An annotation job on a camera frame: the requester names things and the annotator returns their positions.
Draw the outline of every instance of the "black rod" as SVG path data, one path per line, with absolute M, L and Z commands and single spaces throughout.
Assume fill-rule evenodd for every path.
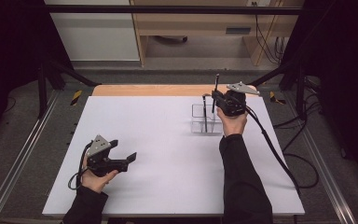
M 302 7 L 201 7 L 201 6 L 93 6 L 93 5 L 23 5 L 29 11 L 50 13 L 162 13 L 162 14 L 246 14 L 302 15 L 322 13 L 321 9 Z

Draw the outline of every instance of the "wooden desk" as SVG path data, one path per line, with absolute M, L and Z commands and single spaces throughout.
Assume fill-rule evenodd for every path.
M 192 133 L 191 108 L 214 85 L 102 85 L 83 110 L 48 201 L 47 216 L 62 217 L 76 193 L 67 188 L 86 144 L 100 134 L 118 140 L 109 158 L 137 152 L 127 173 L 104 192 L 107 217 L 219 217 L 223 214 L 224 168 L 218 150 L 221 133 Z M 196 96 L 172 96 L 175 92 Z M 261 97 L 249 97 L 254 110 L 284 160 Z M 244 140 L 265 186 L 275 216 L 304 214 L 296 189 L 270 152 L 257 124 L 249 119 Z
M 246 7 L 251 0 L 130 0 L 134 6 L 214 6 Z M 301 7 L 304 0 L 270 0 L 268 7 Z M 266 48 L 261 34 L 256 40 L 255 15 L 200 15 L 200 14 L 133 14 L 135 34 L 141 64 L 145 65 L 148 37 L 151 35 L 240 35 L 254 65 L 259 65 Z M 258 16 L 262 35 L 271 44 L 275 36 L 289 37 L 297 16 Z M 227 28 L 245 28 L 249 33 L 228 34 Z

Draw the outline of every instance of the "person's left hand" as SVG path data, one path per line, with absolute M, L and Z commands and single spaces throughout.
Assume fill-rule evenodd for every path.
M 87 157 L 85 157 L 83 160 L 83 167 L 86 166 L 87 166 Z M 109 181 L 111 181 L 117 174 L 118 171 L 114 170 L 106 174 L 105 176 L 98 177 L 91 170 L 87 170 L 82 175 L 81 184 L 84 187 L 89 188 L 97 193 L 101 193 L 105 185 L 109 184 Z

